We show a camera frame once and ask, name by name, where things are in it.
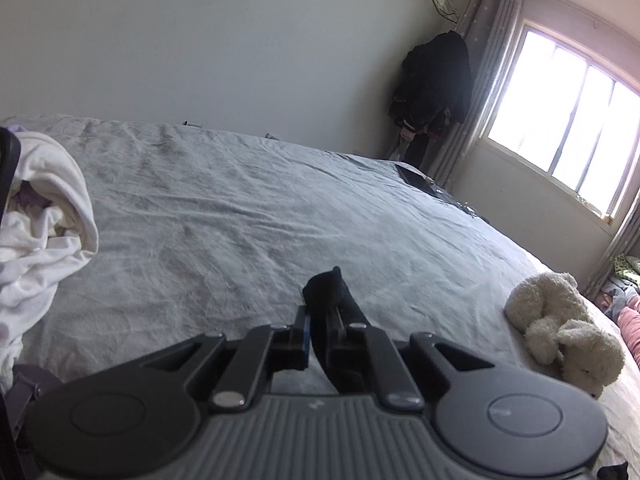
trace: white teddy bear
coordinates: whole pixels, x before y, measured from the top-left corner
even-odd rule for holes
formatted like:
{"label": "white teddy bear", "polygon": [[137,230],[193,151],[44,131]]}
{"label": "white teddy bear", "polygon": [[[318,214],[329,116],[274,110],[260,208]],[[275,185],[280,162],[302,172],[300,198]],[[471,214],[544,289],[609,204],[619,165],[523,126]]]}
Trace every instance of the white teddy bear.
{"label": "white teddy bear", "polygon": [[593,324],[575,278],[543,272],[511,291],[504,313],[524,334],[526,347],[541,365],[562,355],[562,378],[598,398],[617,378],[625,355],[615,336]]}

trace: ribbed gray panel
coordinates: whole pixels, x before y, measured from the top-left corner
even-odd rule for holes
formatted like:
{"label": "ribbed gray panel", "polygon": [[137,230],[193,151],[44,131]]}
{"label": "ribbed gray panel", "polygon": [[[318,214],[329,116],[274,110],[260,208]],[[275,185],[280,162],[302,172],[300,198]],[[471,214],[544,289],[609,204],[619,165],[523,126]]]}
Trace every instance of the ribbed gray panel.
{"label": "ribbed gray panel", "polygon": [[488,478],[447,456],[419,418],[384,412],[371,396],[266,395],[247,413],[212,417],[178,460],[138,480]]}

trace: window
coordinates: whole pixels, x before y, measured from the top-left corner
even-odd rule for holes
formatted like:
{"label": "window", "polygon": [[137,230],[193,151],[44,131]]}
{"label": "window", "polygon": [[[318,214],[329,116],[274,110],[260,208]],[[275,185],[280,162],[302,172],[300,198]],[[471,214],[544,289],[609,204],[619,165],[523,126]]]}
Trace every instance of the window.
{"label": "window", "polygon": [[636,160],[639,123],[635,91],[529,29],[488,137],[610,220]]}

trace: bed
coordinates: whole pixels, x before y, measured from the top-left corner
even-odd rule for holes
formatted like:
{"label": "bed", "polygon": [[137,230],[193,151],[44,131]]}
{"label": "bed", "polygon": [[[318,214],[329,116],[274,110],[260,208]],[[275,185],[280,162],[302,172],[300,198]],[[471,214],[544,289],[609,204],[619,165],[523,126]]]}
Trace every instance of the bed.
{"label": "bed", "polygon": [[[301,287],[338,265],[391,337],[429,330],[540,370],[502,306],[546,267],[481,218],[405,184],[391,162],[188,126],[4,121],[14,123],[76,159],[100,231],[98,255],[62,282],[25,335],[21,362],[69,381],[208,330],[236,338],[291,322]],[[274,389],[333,391],[315,361],[308,372],[279,373]],[[609,439],[596,466],[628,460],[631,478],[640,478],[639,396],[627,353],[600,399]]]}

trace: white garment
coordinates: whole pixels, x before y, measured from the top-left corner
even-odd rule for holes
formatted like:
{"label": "white garment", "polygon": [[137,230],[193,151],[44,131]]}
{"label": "white garment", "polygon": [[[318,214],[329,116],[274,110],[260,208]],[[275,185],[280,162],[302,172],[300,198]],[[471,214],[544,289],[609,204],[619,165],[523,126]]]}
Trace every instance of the white garment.
{"label": "white garment", "polygon": [[[98,251],[98,229],[84,177],[50,137],[18,132],[20,161],[0,226],[0,390],[13,382],[22,334],[46,313],[58,283]],[[23,181],[50,205],[15,199]]]}

